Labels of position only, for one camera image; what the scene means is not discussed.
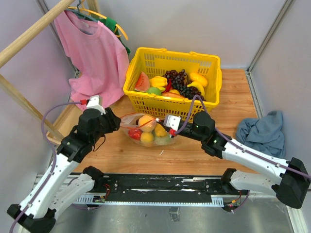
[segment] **bag of fruit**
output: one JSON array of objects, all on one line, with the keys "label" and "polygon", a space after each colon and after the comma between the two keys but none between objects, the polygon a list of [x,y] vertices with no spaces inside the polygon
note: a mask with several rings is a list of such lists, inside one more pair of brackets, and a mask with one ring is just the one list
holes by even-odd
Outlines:
[{"label": "bag of fruit", "polygon": [[121,117],[120,127],[134,142],[145,147],[170,145],[175,141],[156,118],[143,113]]}]

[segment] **yellow basket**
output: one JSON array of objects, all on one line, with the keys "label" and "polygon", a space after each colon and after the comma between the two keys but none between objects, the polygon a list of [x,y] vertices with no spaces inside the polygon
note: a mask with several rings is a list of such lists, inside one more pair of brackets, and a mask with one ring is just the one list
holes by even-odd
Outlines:
[{"label": "yellow basket", "polygon": [[[188,74],[197,72],[206,77],[208,86],[205,88],[206,101],[204,104],[208,111],[218,105],[219,92],[222,86],[222,72],[218,56],[141,47],[137,49],[135,57],[131,61],[123,87],[124,93],[130,98],[136,112],[156,117],[173,114],[181,116],[183,120],[186,119],[191,100],[157,96],[134,90],[141,72],[147,74],[150,79],[154,76],[162,76],[167,70],[172,69],[177,71],[185,69]],[[192,121],[195,113],[202,110],[200,101],[196,100],[190,121]]]}]

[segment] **pink shirt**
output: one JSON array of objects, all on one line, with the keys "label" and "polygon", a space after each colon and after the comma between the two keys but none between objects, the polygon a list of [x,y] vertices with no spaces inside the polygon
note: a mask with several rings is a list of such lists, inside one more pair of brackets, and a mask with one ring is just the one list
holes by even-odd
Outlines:
[{"label": "pink shirt", "polygon": [[118,38],[101,22],[79,19],[70,11],[62,12],[54,22],[66,56],[82,73],[80,78],[69,79],[71,99],[100,95],[103,107],[120,99],[129,61]]}]

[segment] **wooden table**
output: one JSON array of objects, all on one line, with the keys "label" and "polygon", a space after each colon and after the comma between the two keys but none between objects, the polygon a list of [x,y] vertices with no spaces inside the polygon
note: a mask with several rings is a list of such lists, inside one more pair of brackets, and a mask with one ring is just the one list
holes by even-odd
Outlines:
[{"label": "wooden table", "polygon": [[[220,104],[210,114],[223,133],[234,137],[239,122],[256,117],[256,112],[244,70],[223,69],[222,72]],[[134,112],[127,96],[116,102],[112,110],[119,117]],[[81,113],[74,107],[60,117],[56,124],[63,135],[68,134]],[[75,171],[82,172],[87,166],[104,173],[222,175],[229,167],[251,172],[242,165],[205,154],[198,141],[178,136],[173,145],[146,148],[131,141],[122,130],[107,134],[106,142],[86,156]]]}]

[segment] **blue cloth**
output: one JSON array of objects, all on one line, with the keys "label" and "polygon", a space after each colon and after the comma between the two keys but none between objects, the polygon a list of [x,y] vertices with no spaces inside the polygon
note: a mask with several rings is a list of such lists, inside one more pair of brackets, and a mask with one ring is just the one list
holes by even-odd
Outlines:
[{"label": "blue cloth", "polygon": [[265,154],[284,158],[282,126],[283,115],[280,111],[269,112],[261,119],[247,118],[238,125],[236,140]]}]

